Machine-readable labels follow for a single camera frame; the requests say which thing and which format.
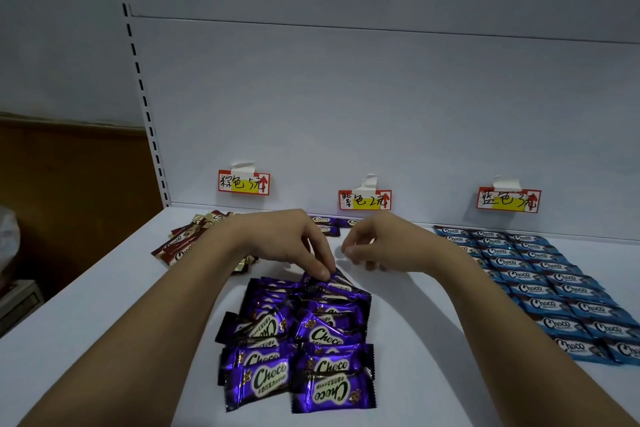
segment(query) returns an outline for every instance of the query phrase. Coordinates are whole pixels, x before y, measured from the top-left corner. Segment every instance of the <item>pile of purple candy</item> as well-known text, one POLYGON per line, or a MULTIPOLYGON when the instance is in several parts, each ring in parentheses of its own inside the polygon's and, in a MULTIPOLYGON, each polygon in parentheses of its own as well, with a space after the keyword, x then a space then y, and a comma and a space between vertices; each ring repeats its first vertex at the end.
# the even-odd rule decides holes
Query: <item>pile of purple candy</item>
POLYGON ((370 308, 371 294, 340 270, 328 282, 252 278, 216 336, 227 411, 286 391, 294 414, 375 408, 370 308))
POLYGON ((461 246, 574 360, 640 366, 640 324, 546 238, 434 227, 461 246))

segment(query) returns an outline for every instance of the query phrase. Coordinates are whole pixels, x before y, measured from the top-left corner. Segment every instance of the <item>white shelf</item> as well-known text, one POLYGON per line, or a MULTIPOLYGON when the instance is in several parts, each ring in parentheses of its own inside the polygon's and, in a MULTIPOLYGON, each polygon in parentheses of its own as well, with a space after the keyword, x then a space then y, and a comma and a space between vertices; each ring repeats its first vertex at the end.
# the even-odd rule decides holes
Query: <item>white shelf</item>
MULTIPOLYGON (((30 318, 0 340, 0 427, 16 425, 43 393, 166 270, 149 252, 169 230, 188 222, 196 208, 171 207, 116 247, 30 318)), ((339 250, 341 238, 329 238, 339 250)), ((572 238, 551 238, 572 262, 593 275, 635 318, 640 318, 640 246, 572 238)), ((476 363, 449 298, 430 277, 368 273, 338 260, 354 283, 373 295, 369 335, 375 344, 378 408, 299 417, 283 394, 227 414, 217 386, 214 342, 225 311, 237 311, 249 277, 293 278, 300 269, 260 262, 247 276, 231 277, 223 288, 194 358, 174 425, 287 427, 301 421, 362 426, 393 424, 499 425, 476 363)), ((603 388, 640 420, 637 391, 640 368, 580 364, 603 388)))

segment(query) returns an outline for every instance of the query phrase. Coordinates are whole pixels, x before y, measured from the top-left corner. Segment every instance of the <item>white plastic bag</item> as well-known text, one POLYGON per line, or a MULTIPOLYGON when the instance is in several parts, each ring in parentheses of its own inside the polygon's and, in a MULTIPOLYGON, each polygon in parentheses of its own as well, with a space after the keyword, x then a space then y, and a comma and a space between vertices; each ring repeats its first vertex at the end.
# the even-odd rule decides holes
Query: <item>white plastic bag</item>
POLYGON ((20 229, 15 213, 0 206, 0 273, 11 262, 20 248, 20 229))

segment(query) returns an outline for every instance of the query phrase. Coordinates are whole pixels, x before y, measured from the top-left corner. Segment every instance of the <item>person's left hand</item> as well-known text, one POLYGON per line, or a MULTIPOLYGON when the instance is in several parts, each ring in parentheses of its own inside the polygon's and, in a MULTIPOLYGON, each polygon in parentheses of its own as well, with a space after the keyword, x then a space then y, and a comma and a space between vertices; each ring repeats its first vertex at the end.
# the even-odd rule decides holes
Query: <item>person's left hand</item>
POLYGON ((234 214, 213 229, 220 225, 233 229, 245 255, 296 264, 320 280, 329 280, 335 272, 326 237, 301 209, 234 214))

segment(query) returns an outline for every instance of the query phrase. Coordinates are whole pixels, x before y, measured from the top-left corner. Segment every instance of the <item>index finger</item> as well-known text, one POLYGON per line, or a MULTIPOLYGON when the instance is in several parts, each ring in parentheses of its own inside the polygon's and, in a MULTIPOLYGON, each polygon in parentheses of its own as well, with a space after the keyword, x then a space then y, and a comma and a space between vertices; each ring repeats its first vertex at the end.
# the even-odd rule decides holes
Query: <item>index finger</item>
POLYGON ((316 258, 323 262, 330 272, 335 272, 335 259, 329 242, 323 232, 320 231, 320 228, 318 228, 318 225, 308 216, 305 221, 305 236, 309 238, 311 246, 316 253, 316 258))
POLYGON ((347 237, 342 242, 342 253, 348 246, 357 245, 360 240, 365 238, 369 238, 371 241, 376 237, 376 229, 373 223, 373 217, 369 216, 365 220, 359 221, 356 225, 351 229, 347 237))

